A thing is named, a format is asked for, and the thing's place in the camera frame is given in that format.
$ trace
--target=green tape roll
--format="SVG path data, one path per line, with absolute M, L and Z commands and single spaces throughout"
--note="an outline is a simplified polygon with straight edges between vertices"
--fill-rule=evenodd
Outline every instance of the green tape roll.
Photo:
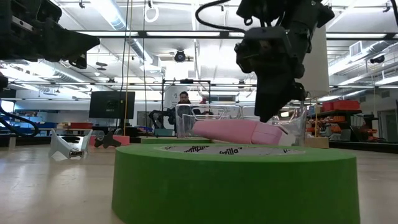
M 112 208 L 127 224 L 358 224 L 356 159 L 301 147 L 119 147 Z
M 142 138 L 141 144 L 209 144 L 209 139 L 162 139 L 162 138 Z

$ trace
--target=concrete floor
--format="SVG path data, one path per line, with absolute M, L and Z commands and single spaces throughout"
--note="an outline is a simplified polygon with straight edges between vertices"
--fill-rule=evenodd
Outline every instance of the concrete floor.
M 122 223 L 111 211 L 114 150 L 83 160 L 49 159 L 48 150 L 0 148 L 0 223 Z M 352 153 L 358 157 L 361 223 L 398 223 L 398 154 Z

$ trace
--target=black monitor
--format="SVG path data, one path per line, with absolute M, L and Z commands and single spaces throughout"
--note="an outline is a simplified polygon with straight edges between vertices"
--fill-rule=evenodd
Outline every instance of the black monitor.
M 127 119 L 134 119 L 135 92 L 127 94 Z M 91 94 L 90 118 L 124 119 L 126 92 L 94 91 Z

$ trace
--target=red storage bin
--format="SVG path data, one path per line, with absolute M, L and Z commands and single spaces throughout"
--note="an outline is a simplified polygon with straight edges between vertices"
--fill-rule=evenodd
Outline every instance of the red storage bin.
M 333 102 L 334 110 L 360 110 L 360 104 L 356 100 L 338 100 Z
M 70 123 L 70 129 L 91 129 L 93 128 L 92 123 Z
M 323 111 L 332 111 L 333 109 L 333 102 L 323 103 Z

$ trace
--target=pink foam object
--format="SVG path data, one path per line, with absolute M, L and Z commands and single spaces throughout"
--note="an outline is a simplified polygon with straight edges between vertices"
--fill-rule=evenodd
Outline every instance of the pink foam object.
M 122 146 L 130 145 L 130 136 L 113 136 L 113 139 L 119 141 L 122 144 Z M 95 143 L 95 136 L 91 136 L 89 145 L 94 146 L 94 143 Z
M 243 119 L 197 121 L 193 133 L 204 138 L 236 144 L 278 145 L 284 133 L 278 126 Z

